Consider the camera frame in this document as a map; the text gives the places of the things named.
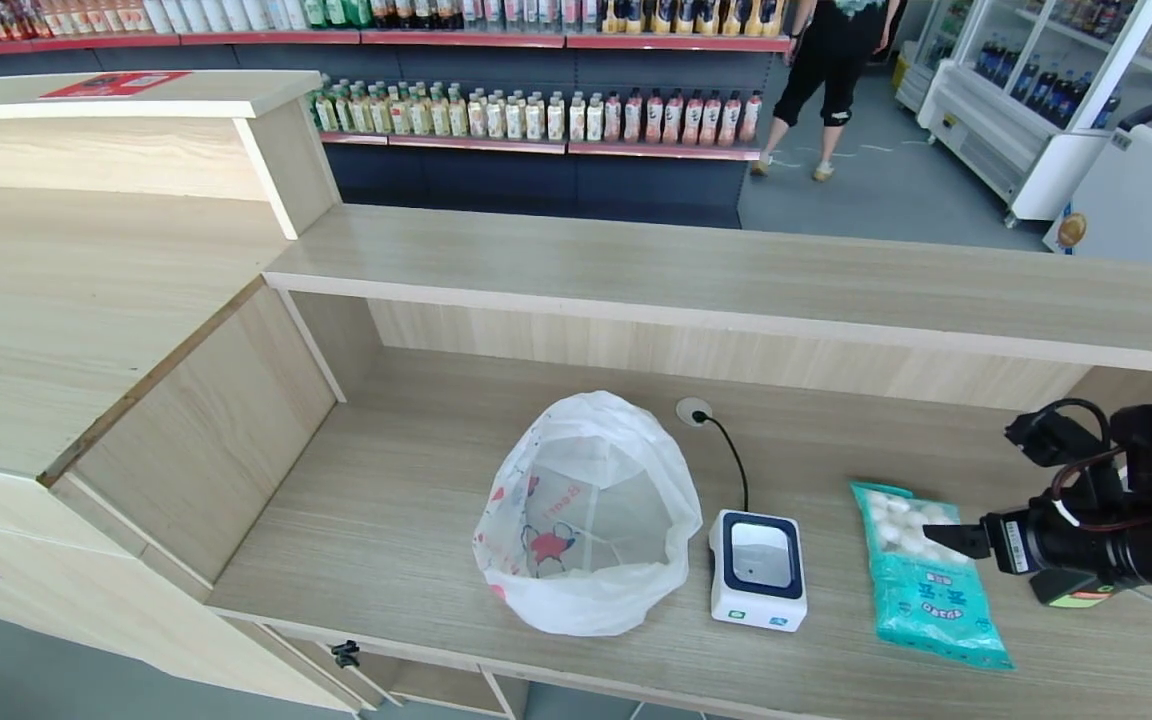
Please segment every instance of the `checkout counter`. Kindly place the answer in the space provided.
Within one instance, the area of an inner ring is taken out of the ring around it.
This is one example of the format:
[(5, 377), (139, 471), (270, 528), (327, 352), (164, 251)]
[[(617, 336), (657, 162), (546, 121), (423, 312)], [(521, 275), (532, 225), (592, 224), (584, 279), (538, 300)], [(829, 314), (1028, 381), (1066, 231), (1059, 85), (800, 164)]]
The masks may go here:
[[(879, 642), (847, 482), (969, 518), (1032, 495), (1015, 414), (1152, 401), (1152, 266), (342, 205), (314, 73), (36, 100), (83, 79), (0, 79), (0, 617), (349, 712), (521, 719), (544, 682), (750, 719), (1152, 717), (1137, 597), (1045, 609), (984, 566), (1017, 670)], [(798, 632), (708, 617), (704, 533), (620, 637), (488, 591), (500, 460), (594, 388), (677, 439), (705, 526), (740, 483), (673, 406), (714, 407), (750, 509), (799, 522)]]

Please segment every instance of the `white plastic bag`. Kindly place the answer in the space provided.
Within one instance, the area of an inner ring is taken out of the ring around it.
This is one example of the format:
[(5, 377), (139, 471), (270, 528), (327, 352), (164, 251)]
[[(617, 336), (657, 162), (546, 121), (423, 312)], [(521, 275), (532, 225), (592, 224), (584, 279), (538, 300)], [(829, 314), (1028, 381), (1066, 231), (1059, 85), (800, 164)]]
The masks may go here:
[(599, 391), (550, 406), (513, 447), (473, 556), (536, 629), (619, 635), (685, 582), (699, 529), (677, 444), (652, 414)]

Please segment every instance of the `display refrigerator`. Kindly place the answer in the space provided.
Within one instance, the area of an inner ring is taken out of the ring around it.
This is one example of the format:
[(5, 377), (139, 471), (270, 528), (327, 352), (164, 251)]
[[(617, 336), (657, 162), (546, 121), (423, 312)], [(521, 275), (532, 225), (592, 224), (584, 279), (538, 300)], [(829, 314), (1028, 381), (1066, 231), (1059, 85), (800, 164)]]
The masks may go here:
[(1147, 105), (1152, 0), (975, 0), (918, 122), (1014, 227), (1056, 219), (1111, 129)]
[(918, 38), (918, 48), (909, 58), (909, 69), (901, 77), (896, 88), (896, 100), (915, 113), (927, 99), (927, 88), (937, 74), (941, 60), (954, 54), (958, 38), (963, 35), (968, 13), (972, 10), (972, 0), (935, 0), (927, 22), (923, 23), (923, 32)]

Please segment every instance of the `cotton balls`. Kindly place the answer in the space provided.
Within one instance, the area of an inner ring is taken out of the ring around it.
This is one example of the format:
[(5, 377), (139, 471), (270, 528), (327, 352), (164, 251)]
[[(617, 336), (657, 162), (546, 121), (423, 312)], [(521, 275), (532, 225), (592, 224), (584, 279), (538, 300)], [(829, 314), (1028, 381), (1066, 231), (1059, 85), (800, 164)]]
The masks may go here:
[(900, 552), (902, 555), (933, 562), (968, 564), (969, 556), (961, 555), (937, 541), (930, 541), (923, 533), (923, 525), (952, 525), (946, 506), (939, 502), (910, 501), (908, 498), (887, 495), (869, 491), (865, 493), (869, 521), (874, 533), (882, 539), (882, 552)]

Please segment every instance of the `counter top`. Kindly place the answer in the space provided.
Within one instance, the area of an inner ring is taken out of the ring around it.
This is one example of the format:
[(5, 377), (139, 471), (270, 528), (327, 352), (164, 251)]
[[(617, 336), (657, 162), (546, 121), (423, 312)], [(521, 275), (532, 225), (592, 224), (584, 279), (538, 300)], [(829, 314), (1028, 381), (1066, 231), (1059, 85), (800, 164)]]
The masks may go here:
[[(732, 717), (1152, 717), (1152, 605), (1134, 594), (1044, 609), (1023, 578), (982, 562), (1014, 673), (874, 635), (847, 480), (888, 479), (965, 516), (1023, 502), (1049, 473), (1002, 437), (1011, 414), (393, 348), (365, 386), (335, 407), (234, 553), (207, 601), (221, 614)], [(488, 591), (470, 536), (526, 425), (593, 388), (645, 407), (677, 439), (705, 525), (685, 585), (645, 624), (571, 638), (529, 628)], [(704, 536), (718, 510), (738, 506), (740, 479), (717, 430), (673, 418), (685, 395), (722, 415), (750, 472), (751, 510), (799, 521), (810, 607), (799, 632), (708, 619)]]
[(50, 470), (285, 247), (265, 202), (0, 188), (0, 470)]
[(100, 74), (0, 77), (0, 119), (259, 118), (321, 83), (312, 70), (194, 70), (126, 97), (41, 99)]
[(920, 243), (344, 205), (275, 287), (1152, 370), (1152, 266)]

